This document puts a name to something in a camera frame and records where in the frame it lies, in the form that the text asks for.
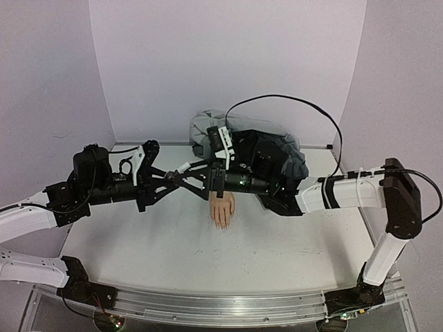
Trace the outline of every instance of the white table surface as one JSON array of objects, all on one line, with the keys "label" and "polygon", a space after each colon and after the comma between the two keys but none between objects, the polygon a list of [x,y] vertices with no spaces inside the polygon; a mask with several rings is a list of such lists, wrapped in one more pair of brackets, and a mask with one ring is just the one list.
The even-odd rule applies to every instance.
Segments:
[{"label": "white table surface", "polygon": [[[334,169],[329,150],[304,153],[311,176]],[[113,169],[129,155],[111,155]],[[191,147],[161,146],[154,166],[171,170],[196,160]],[[356,208],[281,217],[252,194],[235,198],[226,233],[210,220],[208,202],[183,188],[144,213],[134,201],[93,206],[91,217],[73,225],[62,254],[79,258],[91,281],[151,291],[294,293],[355,285],[372,252]]]}]

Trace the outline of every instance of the light purple wall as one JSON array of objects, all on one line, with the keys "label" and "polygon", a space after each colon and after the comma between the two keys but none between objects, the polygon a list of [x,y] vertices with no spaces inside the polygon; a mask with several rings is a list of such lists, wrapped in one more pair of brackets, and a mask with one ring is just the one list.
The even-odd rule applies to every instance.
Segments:
[{"label": "light purple wall", "polygon": [[[115,140],[100,82],[89,4],[0,3],[0,206],[64,181],[89,143]],[[3,246],[58,254],[67,229],[41,231]],[[0,331],[16,331],[27,285],[0,283]]]},{"label": "light purple wall", "polygon": [[[341,120],[343,166],[380,166],[395,156],[443,188],[443,2],[370,0],[350,94]],[[417,180],[424,216],[437,206]],[[379,234],[384,213],[366,211]],[[406,246],[399,268],[420,331],[442,330],[443,216]]]},{"label": "light purple wall", "polygon": [[[91,1],[91,24],[118,141],[188,141],[198,111],[265,93],[311,100],[340,119],[366,0]],[[236,109],[331,144],[310,107],[260,100]]]}]

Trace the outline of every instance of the prosthetic hand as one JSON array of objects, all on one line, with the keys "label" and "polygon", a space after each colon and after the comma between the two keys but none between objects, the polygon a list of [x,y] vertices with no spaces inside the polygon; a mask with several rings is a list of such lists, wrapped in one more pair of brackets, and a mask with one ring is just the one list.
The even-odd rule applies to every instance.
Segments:
[{"label": "prosthetic hand", "polygon": [[224,192],[222,198],[217,198],[216,192],[209,195],[210,217],[214,221],[217,229],[227,231],[230,226],[230,219],[235,212],[235,198],[232,192]]}]

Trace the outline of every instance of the wire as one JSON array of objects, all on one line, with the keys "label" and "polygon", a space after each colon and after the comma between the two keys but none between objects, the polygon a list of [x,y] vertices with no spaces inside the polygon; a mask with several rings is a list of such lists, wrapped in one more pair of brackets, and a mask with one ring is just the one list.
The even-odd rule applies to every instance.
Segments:
[{"label": "wire", "polygon": [[103,309],[102,303],[100,302],[100,298],[95,293],[92,294],[92,297],[97,302],[98,308],[100,308],[102,310],[103,315],[109,316],[108,313]]},{"label": "wire", "polygon": [[[94,159],[97,161],[97,155],[96,152],[94,150],[91,150],[94,154]],[[83,208],[83,206],[85,204],[88,203],[89,199],[91,198],[92,195],[92,189],[94,188],[94,185],[96,184],[96,175],[97,175],[97,163],[94,165],[94,173],[93,173],[93,177],[92,177],[92,185],[91,185],[91,190],[88,193],[88,196],[85,198],[85,200],[77,207],[75,207],[74,209],[70,210],[70,211],[57,211],[54,209],[51,209],[50,207],[41,205],[41,204],[37,204],[37,203],[20,203],[20,204],[13,204],[13,205],[9,205],[6,207],[3,207],[0,209],[0,213],[11,210],[11,209],[15,209],[15,208],[21,208],[23,206],[30,206],[30,207],[34,207],[34,208],[39,208],[39,209],[43,209],[52,213],[58,213],[58,214],[70,214],[73,213],[75,211],[78,211],[79,209]]]},{"label": "wire", "polygon": [[343,136],[341,134],[341,130],[340,127],[337,125],[337,123],[335,122],[335,120],[331,117],[330,114],[328,114],[328,112],[324,111],[321,107],[313,104],[312,102],[308,102],[307,100],[304,99],[300,99],[300,98],[296,98],[296,97],[292,97],[290,95],[279,95],[279,94],[269,94],[269,95],[259,95],[257,97],[254,98],[250,98],[247,100],[243,100],[242,102],[238,102],[237,104],[235,104],[234,106],[232,106],[228,112],[226,112],[226,116],[224,118],[224,122],[226,123],[226,126],[228,126],[228,114],[237,106],[240,106],[242,104],[246,104],[247,102],[252,102],[254,100],[258,100],[258,99],[262,99],[262,98],[284,98],[284,99],[289,99],[289,100],[295,100],[296,102],[302,102],[303,104],[309,105],[310,107],[314,108],[317,112],[319,112],[320,114],[322,114],[323,116],[325,116],[326,118],[328,118],[332,124],[334,125],[334,127],[337,129],[337,133],[338,136],[340,138],[340,150],[338,153],[338,160],[337,160],[337,166],[335,168],[335,170],[332,172],[332,174],[330,176],[335,175],[335,173],[337,173],[340,169],[340,164],[341,164],[341,150],[343,148]]},{"label": "wire", "polygon": [[67,309],[70,310],[71,312],[75,313],[76,315],[79,315],[79,316],[82,316],[82,317],[85,317],[85,318],[89,318],[89,319],[91,319],[91,320],[101,320],[101,319],[98,318],[98,317],[93,317],[93,316],[85,315],[84,313],[79,313],[78,311],[72,309],[72,308],[66,303],[66,300],[65,300],[65,298],[64,298],[64,296],[63,296],[63,292],[61,292],[61,295],[62,295],[62,301],[63,301],[65,307],[67,307]]},{"label": "wire", "polygon": [[[118,171],[120,172],[120,174],[130,175],[132,173],[131,159],[132,159],[132,156],[130,156],[129,158],[125,158],[125,159],[120,160],[120,163],[118,164]],[[129,171],[127,173],[124,173],[124,171],[123,171],[124,164],[129,164]]]},{"label": "wire", "polygon": [[427,216],[425,219],[423,219],[422,223],[426,223],[427,221],[430,221],[432,218],[434,218],[435,216],[437,216],[437,214],[440,213],[440,211],[442,210],[442,207],[443,207],[442,192],[440,191],[440,188],[438,187],[438,185],[434,181],[431,180],[431,178],[429,178],[428,176],[426,176],[423,173],[416,171],[414,169],[381,169],[379,171],[376,171],[374,174],[377,175],[377,174],[389,174],[389,173],[407,173],[407,174],[416,175],[416,176],[424,179],[427,183],[429,183],[434,188],[435,192],[438,195],[438,200],[439,200],[438,208],[436,209],[436,211],[434,211],[429,216]]},{"label": "wire", "polygon": [[110,151],[109,154],[125,154],[126,152],[135,151],[137,149],[138,149],[138,147],[132,147],[131,149],[128,149],[128,150]]}]

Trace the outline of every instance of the gray cloth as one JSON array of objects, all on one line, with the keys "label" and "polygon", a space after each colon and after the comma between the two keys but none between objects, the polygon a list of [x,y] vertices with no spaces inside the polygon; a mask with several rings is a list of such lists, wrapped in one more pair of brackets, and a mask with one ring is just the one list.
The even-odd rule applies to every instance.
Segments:
[{"label": "gray cloth", "polygon": [[[195,142],[193,147],[195,156],[209,159],[212,156],[207,128],[225,125],[226,113],[210,109],[198,113],[190,123],[190,139]],[[300,152],[300,143],[294,135],[275,123],[263,120],[253,120],[244,116],[229,114],[228,127],[234,133],[238,131],[254,130],[258,135],[258,142],[274,142],[282,151],[288,153],[288,163],[284,175],[289,178],[302,179],[308,177],[305,155]]]}]

